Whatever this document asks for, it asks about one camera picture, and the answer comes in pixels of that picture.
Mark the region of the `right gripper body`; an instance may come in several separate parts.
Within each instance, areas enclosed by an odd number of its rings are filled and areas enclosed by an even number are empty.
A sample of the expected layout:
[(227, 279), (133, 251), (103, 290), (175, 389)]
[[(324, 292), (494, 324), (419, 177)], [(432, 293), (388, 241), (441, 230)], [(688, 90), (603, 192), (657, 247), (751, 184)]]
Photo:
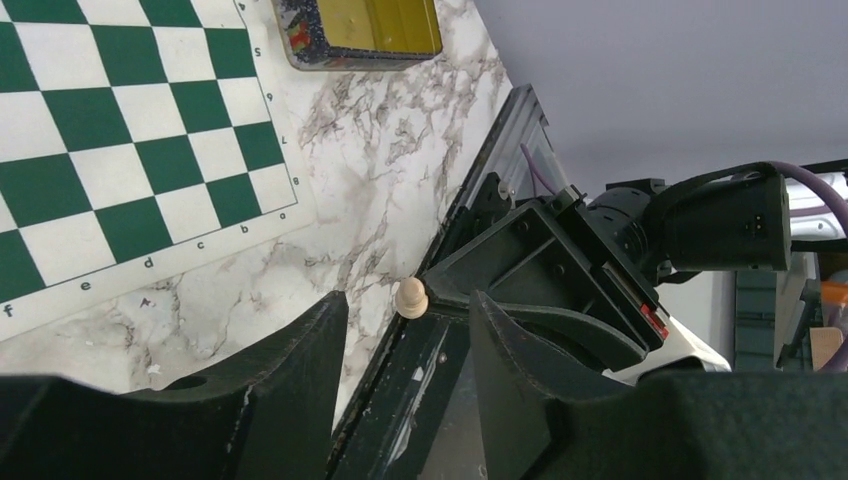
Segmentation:
[(494, 222), (422, 278), (430, 305), (463, 315), (482, 292), (522, 327), (594, 371), (646, 359), (670, 334), (644, 264), (648, 195), (619, 187), (591, 203), (563, 191)]

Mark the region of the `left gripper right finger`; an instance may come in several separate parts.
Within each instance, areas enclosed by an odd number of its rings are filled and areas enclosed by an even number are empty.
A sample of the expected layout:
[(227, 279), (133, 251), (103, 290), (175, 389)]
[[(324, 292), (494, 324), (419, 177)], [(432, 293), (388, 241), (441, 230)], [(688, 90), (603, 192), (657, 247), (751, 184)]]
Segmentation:
[(842, 373), (662, 373), (628, 386), (470, 300), (492, 479), (843, 479)]

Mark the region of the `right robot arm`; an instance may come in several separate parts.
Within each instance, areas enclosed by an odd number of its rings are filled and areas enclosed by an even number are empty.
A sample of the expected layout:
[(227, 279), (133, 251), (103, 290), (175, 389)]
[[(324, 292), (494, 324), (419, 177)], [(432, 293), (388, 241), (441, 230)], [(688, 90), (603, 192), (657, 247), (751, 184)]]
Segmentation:
[(674, 185), (611, 184), (593, 201), (573, 188), (524, 202), (459, 250), (406, 280), (408, 317), (462, 316), (474, 293), (578, 363), (616, 377), (696, 358), (725, 360), (688, 335), (657, 287), (705, 271), (785, 271), (815, 238), (798, 226), (835, 220), (829, 247), (847, 244), (847, 193), (812, 171), (757, 162)]

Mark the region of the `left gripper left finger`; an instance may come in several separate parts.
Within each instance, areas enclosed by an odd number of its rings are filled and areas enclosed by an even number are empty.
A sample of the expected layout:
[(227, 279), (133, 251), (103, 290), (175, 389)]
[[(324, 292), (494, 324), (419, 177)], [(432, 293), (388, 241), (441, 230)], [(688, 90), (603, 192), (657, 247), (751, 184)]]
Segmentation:
[(321, 479), (348, 319), (334, 291), (296, 320), (161, 390), (1, 380), (5, 479)]

